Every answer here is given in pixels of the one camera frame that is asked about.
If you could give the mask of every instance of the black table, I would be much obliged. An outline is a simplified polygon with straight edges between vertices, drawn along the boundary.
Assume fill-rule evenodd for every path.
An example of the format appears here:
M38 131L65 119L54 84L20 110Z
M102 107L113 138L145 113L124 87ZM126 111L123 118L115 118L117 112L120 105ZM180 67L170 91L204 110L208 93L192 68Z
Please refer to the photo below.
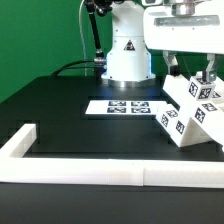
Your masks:
M214 142L179 149L154 116L85 114L90 100L172 102L162 83L132 89L93 77L37 78L0 104L0 144L35 123L38 139L25 157L223 161ZM222 189L0 184L2 223L222 223L223 205Z

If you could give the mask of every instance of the cable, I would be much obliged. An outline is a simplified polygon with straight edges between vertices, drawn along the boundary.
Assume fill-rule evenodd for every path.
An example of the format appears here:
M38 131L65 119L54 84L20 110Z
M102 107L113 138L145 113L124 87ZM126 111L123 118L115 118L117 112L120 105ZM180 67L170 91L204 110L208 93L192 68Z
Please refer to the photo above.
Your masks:
M63 67L59 68L58 70L56 70L55 72L53 72L50 75L50 77L56 77L56 76L58 76L58 74L60 72L62 72L63 70L68 69L69 67L71 67L73 65L79 65L79 64L88 63L88 62L94 62L94 60L86 59L86 60L80 60L80 61L75 61L75 62L68 63L68 64L64 65Z
M81 37L81 42L82 42L82 48L83 48L83 56L84 59L86 60L87 55L86 55L86 43L83 35L83 26L82 26L82 7L84 5L85 0L82 0L80 3L79 7L79 31L80 31L80 37Z

